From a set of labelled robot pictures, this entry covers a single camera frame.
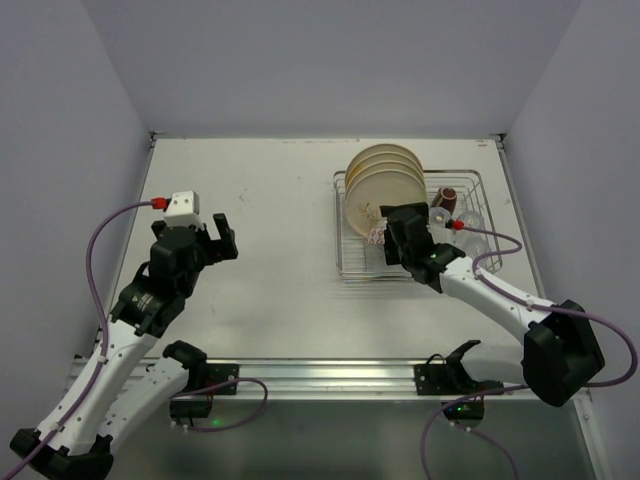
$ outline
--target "beige plate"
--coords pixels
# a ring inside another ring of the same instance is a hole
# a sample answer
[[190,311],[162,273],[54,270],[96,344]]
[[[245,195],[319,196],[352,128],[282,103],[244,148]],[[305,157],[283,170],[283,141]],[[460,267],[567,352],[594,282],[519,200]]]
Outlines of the beige plate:
[[419,170],[418,167],[416,167],[416,164],[412,160],[402,155],[398,155],[397,153],[377,153],[360,161],[355,167],[349,170],[348,174],[345,177],[345,185],[347,190],[349,190],[349,185],[351,185],[352,181],[358,176],[359,173],[364,174],[365,171],[369,171],[369,168],[381,163],[395,163],[405,165],[414,170],[417,173],[417,178],[424,184],[424,175],[422,171]]
[[353,183],[345,198],[349,225],[366,237],[382,216],[380,205],[404,205],[427,201],[424,186],[411,174],[399,170],[372,173]]
[[353,157],[353,160],[351,160],[351,162],[349,163],[349,166],[347,167],[347,174],[346,174],[346,178],[349,179],[350,175],[349,173],[351,172],[352,169],[354,169],[361,161],[372,157],[373,155],[378,155],[380,153],[395,153],[396,155],[401,155],[409,160],[411,160],[416,168],[420,171],[424,170],[422,168],[422,164],[420,163],[420,160],[418,160],[418,157],[416,157],[416,155],[411,151],[408,150],[404,147],[401,147],[400,145],[393,145],[391,143],[381,143],[378,145],[373,145],[372,147],[369,148],[365,148],[363,151],[361,151],[358,155],[356,155],[355,157]]
[[363,168],[362,170],[358,171],[355,175],[353,175],[353,177],[351,178],[351,182],[346,187],[347,195],[351,191],[351,187],[356,185],[363,178],[368,177],[369,175],[373,175],[374,173],[384,172],[386,170],[397,170],[400,172],[404,172],[408,175],[411,175],[418,182],[420,182],[420,184],[422,185],[422,188],[425,189],[424,177],[422,176],[421,173],[419,173],[415,169],[413,165],[406,165],[404,163],[398,163],[397,161],[389,161],[389,162],[379,162],[374,165],[370,165],[369,167]]

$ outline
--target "gray wall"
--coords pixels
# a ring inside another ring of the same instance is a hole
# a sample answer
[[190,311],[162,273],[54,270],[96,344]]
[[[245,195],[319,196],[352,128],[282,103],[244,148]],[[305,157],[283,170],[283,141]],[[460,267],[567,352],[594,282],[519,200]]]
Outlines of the gray wall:
[[[584,0],[508,136],[508,158],[548,293],[640,339],[640,3]],[[627,351],[607,332],[602,377]],[[618,478],[640,478],[640,379],[595,391]]]
[[[85,246],[136,197],[148,136],[79,0],[3,2],[0,45],[1,476],[13,432],[55,406],[95,334]],[[97,246],[103,294],[126,224]]]
[[140,115],[189,135],[506,132],[580,0],[84,0]]

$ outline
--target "red connector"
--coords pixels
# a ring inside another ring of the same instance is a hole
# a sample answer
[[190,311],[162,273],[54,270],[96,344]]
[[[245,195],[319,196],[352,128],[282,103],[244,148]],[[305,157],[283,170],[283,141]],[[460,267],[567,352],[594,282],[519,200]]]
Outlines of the red connector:
[[151,207],[154,210],[166,210],[167,207],[169,206],[170,201],[171,201],[170,198],[162,198],[162,197],[152,198]]

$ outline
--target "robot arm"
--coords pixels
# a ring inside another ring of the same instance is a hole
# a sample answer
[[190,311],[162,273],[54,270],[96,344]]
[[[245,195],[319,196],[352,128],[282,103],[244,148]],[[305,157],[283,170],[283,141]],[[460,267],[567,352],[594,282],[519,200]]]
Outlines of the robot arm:
[[[123,395],[116,396],[132,370],[184,310],[205,266],[235,259],[234,232],[223,214],[213,219],[220,234],[211,240],[199,218],[195,192],[175,193],[166,199],[164,221],[154,222],[156,242],[148,262],[138,269],[111,311],[109,348],[102,356],[97,348],[73,386],[36,429],[22,429],[11,448],[25,458],[50,431],[57,433],[42,447],[31,466],[57,480],[102,479],[113,463],[113,451],[147,415],[181,391],[194,369],[206,363],[206,355],[182,344],[170,346],[150,375]],[[59,421],[81,392],[102,369],[89,394],[64,425]]]
[[[455,393],[478,391],[488,380],[526,384],[544,402],[561,406],[604,368],[604,357],[588,320],[534,310],[489,288],[478,279],[464,252],[453,245],[434,243],[427,228],[426,204],[381,207],[381,211],[387,217],[387,264],[401,264],[417,282],[476,308],[520,344],[497,347],[473,340],[449,355],[444,364],[420,367],[424,368],[421,376],[449,382]],[[553,305],[485,270],[479,273],[502,290],[525,299],[529,306]],[[584,311],[570,300],[560,306]]]

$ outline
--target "white table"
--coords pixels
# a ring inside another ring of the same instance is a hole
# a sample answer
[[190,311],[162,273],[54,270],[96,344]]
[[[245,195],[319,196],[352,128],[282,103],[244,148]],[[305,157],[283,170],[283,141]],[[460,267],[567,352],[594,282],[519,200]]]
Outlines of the white table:
[[[160,139],[143,199],[200,194],[201,216],[223,212],[240,256],[205,270],[186,310],[153,351],[184,340],[215,358],[425,358],[469,339],[515,342],[494,322],[413,282],[346,285],[335,266],[332,177],[358,152],[397,143],[425,169],[480,173],[496,230],[522,238],[491,140]],[[148,259],[157,211],[137,214],[117,292]],[[536,292],[526,254],[498,276]]]

